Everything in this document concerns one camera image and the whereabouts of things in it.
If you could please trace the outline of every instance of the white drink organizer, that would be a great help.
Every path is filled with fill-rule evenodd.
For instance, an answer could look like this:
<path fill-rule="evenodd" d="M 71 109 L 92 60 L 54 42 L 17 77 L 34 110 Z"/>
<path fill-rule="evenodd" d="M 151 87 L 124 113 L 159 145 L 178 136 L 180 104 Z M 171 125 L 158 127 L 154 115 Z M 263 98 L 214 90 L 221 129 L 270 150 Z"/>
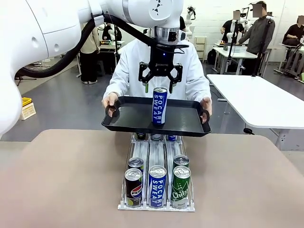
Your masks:
<path fill-rule="evenodd" d="M 194 195 L 193 195 L 193 184 L 190 177 L 188 186 L 188 203 L 187 207 L 183 209 L 176 209 L 171 206 L 171 180 L 172 180 L 172 167 L 173 157 L 178 154 L 186 154 L 184 142 L 181 136 L 177 136 L 176 141 L 167 141 L 166 137 L 162 135 L 161 140 L 154 141 L 151 139 L 151 135 L 147 134 L 146 140 L 137 140 L 136 134 L 132 134 L 130 147 L 128 151 L 128 157 L 126 161 L 125 170 L 128 169 L 128 160 L 132 157 L 142 158 L 144 161 L 143 177 L 142 177 L 142 203 L 140 207 L 131 208 L 126 203 L 126 187 L 125 179 L 123 176 L 122 184 L 122 197 L 120 204 L 118 205 L 119 210 L 158 210 L 158 211 L 187 211 L 194 212 Z M 149 191 L 148 191 L 148 177 L 149 168 L 153 165 L 162 165 L 167 170 L 166 188 L 163 196 L 163 207 L 152 208 L 149 206 Z"/>

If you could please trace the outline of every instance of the shoe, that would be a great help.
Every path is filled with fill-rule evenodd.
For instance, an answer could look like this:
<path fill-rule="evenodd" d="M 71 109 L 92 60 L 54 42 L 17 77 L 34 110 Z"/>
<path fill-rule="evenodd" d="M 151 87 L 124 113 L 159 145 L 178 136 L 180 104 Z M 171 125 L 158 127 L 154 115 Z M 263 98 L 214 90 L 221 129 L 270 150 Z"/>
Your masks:
<path fill-rule="evenodd" d="M 91 85 L 91 84 L 95 84 L 97 82 L 97 80 L 96 81 L 94 81 L 94 82 L 90 82 L 89 81 L 89 85 Z"/>

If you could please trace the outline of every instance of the blue can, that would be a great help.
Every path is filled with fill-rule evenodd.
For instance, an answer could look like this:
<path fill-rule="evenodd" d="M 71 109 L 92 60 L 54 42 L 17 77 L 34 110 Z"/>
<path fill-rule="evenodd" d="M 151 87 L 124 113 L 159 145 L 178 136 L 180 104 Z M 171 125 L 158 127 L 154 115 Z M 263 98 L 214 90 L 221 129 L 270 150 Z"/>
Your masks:
<path fill-rule="evenodd" d="M 176 140 L 176 135 L 168 135 L 167 140 L 168 141 L 175 141 Z"/>
<path fill-rule="evenodd" d="M 165 123 L 168 91 L 157 87 L 153 90 L 152 123 L 161 125 Z"/>
<path fill-rule="evenodd" d="M 149 206 L 161 208 L 166 186 L 166 169 L 161 165 L 154 165 L 149 169 Z"/>

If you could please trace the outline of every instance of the person's right hand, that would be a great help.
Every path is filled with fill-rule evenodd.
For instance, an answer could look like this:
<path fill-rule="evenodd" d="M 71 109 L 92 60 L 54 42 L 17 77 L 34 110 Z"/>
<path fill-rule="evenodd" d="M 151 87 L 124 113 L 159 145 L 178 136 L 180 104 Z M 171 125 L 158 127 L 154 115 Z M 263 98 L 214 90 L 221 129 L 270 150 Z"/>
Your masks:
<path fill-rule="evenodd" d="M 118 95 L 116 93 L 109 93 L 101 102 L 103 103 L 104 108 L 107 106 L 113 106 L 115 101 L 118 100 Z M 109 116 L 112 117 L 115 109 L 109 108 Z"/>

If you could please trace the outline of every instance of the can lid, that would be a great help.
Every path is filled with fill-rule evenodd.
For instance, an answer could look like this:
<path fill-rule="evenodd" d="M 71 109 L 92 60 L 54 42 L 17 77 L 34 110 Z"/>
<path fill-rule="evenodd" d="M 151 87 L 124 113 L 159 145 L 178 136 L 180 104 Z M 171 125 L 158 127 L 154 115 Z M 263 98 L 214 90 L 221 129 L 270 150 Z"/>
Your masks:
<path fill-rule="evenodd" d="M 161 165 L 154 165 L 149 169 L 149 174 L 155 178 L 162 178 L 166 176 L 166 169 Z"/>
<path fill-rule="evenodd" d="M 166 93 L 167 89 L 164 87 L 156 87 L 156 88 L 154 88 L 154 91 L 158 92 L 158 93 Z"/>
<path fill-rule="evenodd" d="M 124 173 L 124 177 L 129 181 L 136 181 L 142 177 L 142 172 L 139 169 L 131 168 Z"/>
<path fill-rule="evenodd" d="M 180 165 L 176 166 L 173 170 L 173 173 L 176 177 L 181 179 L 187 179 L 188 177 L 191 176 L 191 171 L 186 166 L 180 166 Z"/>
<path fill-rule="evenodd" d="M 131 167 L 135 167 L 135 168 L 140 167 L 143 165 L 143 159 L 138 158 L 138 157 L 130 158 L 128 161 L 128 165 Z"/>
<path fill-rule="evenodd" d="M 177 165 L 187 165 L 189 164 L 189 158 L 186 155 L 179 154 L 173 158 L 174 163 Z"/>

